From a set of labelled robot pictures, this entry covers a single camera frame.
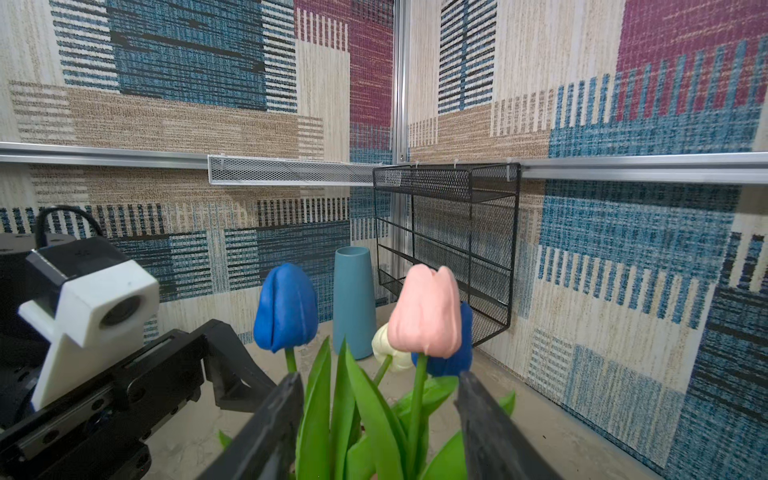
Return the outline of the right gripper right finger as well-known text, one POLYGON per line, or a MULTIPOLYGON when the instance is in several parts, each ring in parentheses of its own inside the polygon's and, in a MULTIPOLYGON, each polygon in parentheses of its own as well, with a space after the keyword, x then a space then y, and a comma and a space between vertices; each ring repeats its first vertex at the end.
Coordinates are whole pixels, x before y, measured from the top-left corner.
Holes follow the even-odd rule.
POLYGON ((459 377, 456 408, 470 479, 560 477, 471 372, 459 377))

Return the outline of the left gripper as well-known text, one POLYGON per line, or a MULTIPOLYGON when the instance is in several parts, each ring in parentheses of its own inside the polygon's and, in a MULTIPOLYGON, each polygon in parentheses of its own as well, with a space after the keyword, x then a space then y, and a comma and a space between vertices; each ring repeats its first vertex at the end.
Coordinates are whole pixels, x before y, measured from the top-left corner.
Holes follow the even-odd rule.
POLYGON ((222 410, 254 413, 277 387, 229 324, 174 330, 1 436, 4 479, 142 479, 148 439, 213 386, 222 410))

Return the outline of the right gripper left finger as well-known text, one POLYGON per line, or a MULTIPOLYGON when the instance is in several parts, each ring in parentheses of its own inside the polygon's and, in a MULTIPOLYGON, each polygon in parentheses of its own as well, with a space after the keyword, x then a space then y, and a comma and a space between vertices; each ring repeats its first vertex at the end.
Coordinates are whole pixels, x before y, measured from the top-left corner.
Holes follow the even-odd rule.
POLYGON ((286 375, 202 479, 288 479, 303 416, 301 376, 286 375))

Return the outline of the white artificial tulip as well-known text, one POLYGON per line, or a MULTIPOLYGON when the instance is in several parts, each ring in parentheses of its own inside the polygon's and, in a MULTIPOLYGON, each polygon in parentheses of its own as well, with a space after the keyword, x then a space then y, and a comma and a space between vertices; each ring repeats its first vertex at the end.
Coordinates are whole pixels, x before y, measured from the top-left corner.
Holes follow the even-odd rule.
POLYGON ((378 386, 387 373, 400 373, 413 367, 411 354, 395 349, 388 339, 389 324, 384 324, 375 333, 372 342, 372 352, 380 364, 373 383, 378 386))

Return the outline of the pink artificial tulip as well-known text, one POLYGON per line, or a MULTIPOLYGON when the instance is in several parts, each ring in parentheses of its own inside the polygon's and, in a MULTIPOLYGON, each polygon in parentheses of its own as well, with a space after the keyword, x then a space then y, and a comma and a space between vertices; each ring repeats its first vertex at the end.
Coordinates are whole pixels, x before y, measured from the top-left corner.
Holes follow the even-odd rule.
POLYGON ((375 473, 380 479, 409 479, 417 473, 428 360, 447 359, 462 344, 460 295, 453 272, 446 266, 433 270, 417 264, 410 268, 388 324, 390 344, 399 351, 417 355, 406 427, 355 360, 347 355, 345 363, 375 473))

